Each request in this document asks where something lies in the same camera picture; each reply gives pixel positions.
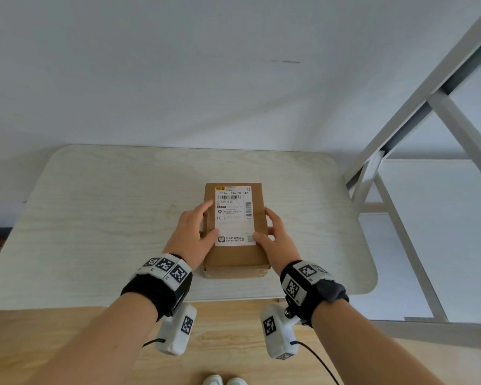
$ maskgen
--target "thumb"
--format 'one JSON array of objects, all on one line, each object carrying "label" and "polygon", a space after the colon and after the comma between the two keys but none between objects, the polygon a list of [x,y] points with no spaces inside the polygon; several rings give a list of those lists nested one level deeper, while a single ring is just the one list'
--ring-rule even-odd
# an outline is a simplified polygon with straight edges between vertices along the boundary
[{"label": "thumb", "polygon": [[267,252],[269,250],[269,246],[272,245],[273,241],[263,233],[254,232],[253,239],[263,247],[263,249]]},{"label": "thumb", "polygon": [[218,236],[219,230],[216,228],[209,232],[208,235],[205,236],[205,238],[201,239],[202,246],[207,249],[207,252],[212,248],[215,241],[218,240]]}]

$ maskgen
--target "barcode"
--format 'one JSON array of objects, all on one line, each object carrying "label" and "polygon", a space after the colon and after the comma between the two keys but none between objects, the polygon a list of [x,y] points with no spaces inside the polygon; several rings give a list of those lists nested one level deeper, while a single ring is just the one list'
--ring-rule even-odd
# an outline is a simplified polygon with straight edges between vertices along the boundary
[{"label": "barcode", "polygon": [[253,219],[253,210],[251,208],[251,201],[246,201],[244,204],[246,207],[246,219]]}]

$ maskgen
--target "wristband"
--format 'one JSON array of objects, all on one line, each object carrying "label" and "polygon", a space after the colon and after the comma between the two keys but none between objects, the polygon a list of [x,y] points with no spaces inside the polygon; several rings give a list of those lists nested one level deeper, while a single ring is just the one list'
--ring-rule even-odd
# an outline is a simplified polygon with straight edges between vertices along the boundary
[{"label": "wristband", "polygon": [[121,294],[134,292],[145,296],[157,308],[158,318],[173,316],[192,282],[192,269],[175,254],[162,254],[142,265]]},{"label": "wristband", "polygon": [[321,266],[308,261],[290,262],[282,271],[280,283],[285,292],[289,310],[312,327],[312,314],[323,301],[344,299],[349,302],[346,288],[335,282]]}]

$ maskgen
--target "white metal frame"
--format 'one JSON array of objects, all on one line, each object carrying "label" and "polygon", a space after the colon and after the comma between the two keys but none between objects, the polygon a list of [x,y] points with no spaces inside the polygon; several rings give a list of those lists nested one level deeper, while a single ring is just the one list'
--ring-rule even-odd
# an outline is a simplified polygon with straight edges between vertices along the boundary
[{"label": "white metal frame", "polygon": [[449,94],[480,65],[481,17],[398,109],[356,158],[353,165],[344,173],[344,180],[348,189],[355,186],[351,199],[357,214],[364,210],[369,189],[373,182],[376,183],[386,210],[390,214],[392,223],[403,243],[405,252],[433,313],[433,318],[408,319],[410,321],[449,323],[397,210],[393,206],[390,195],[378,175],[378,168],[382,160],[391,154],[397,144],[416,128],[430,112],[435,111],[460,143],[468,157],[481,171],[481,133],[449,97]]}]

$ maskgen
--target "finger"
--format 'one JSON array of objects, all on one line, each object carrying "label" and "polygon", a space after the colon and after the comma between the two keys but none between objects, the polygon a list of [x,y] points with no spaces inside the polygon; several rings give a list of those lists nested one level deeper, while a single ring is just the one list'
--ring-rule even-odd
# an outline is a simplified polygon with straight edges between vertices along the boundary
[{"label": "finger", "polygon": [[266,207],[266,215],[269,216],[273,222],[273,235],[276,238],[279,234],[284,234],[285,226],[283,225],[283,220],[278,216],[272,209]]},{"label": "finger", "polygon": [[264,235],[263,233],[253,233],[253,239],[262,246],[262,248],[267,252],[269,250],[269,246],[273,244],[273,241],[267,236]]},{"label": "finger", "polygon": [[180,218],[178,219],[178,225],[184,224],[189,220],[189,216],[191,216],[192,210],[186,210],[182,212]]},{"label": "finger", "polygon": [[189,218],[189,222],[193,224],[199,225],[201,220],[203,219],[203,214],[205,211],[211,207],[214,203],[214,200],[208,200],[201,204],[199,204],[194,210],[192,211],[192,216]]},{"label": "finger", "polygon": [[218,240],[218,236],[219,236],[219,230],[216,228],[216,229],[213,229],[211,232],[209,232],[208,235],[205,236],[205,238],[201,239],[201,245],[205,247],[207,252],[210,251],[215,241]]}]

